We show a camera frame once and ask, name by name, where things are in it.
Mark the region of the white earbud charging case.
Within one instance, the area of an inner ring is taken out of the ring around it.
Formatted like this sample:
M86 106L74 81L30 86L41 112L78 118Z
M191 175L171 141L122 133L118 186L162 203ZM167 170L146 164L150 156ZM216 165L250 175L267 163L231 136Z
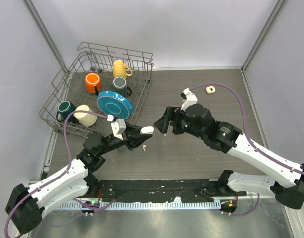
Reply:
M153 134L153 133L154 133L153 126L145 126L145 127L142 127L140 130L140 134Z

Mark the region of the beige earbud case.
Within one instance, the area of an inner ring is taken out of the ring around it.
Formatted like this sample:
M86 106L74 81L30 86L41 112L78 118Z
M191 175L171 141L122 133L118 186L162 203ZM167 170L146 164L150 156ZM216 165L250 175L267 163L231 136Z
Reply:
M216 89L214 86L208 86L208 87L206 87L205 91L207 94L213 94L216 92Z

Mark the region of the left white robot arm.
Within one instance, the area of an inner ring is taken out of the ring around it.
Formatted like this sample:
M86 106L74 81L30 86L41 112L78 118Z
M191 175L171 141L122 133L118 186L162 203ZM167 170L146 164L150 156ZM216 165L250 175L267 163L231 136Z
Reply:
M100 182L93 175L105 162L104 154L120 147L133 150L153 136L154 127L140 127L123 120L111 124L112 134L88 134L83 150L51 176L30 186L17 185L10 195L5 211L6 223L12 222L20 235L35 229L43 218L62 204L81 196L98 194Z

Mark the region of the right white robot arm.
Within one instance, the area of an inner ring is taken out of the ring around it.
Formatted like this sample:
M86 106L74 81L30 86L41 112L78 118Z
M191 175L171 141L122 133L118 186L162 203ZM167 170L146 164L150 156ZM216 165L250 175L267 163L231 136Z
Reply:
M166 107L154 127L165 134L169 126L175 135L193 135L211 149L238 157L265 173L257 176L225 170L217 183L221 195L242 191L259 193L273 196L289 208L301 209L304 203L304 163L285 159L252 141L239 128L214 120L210 110L199 103L187 109Z

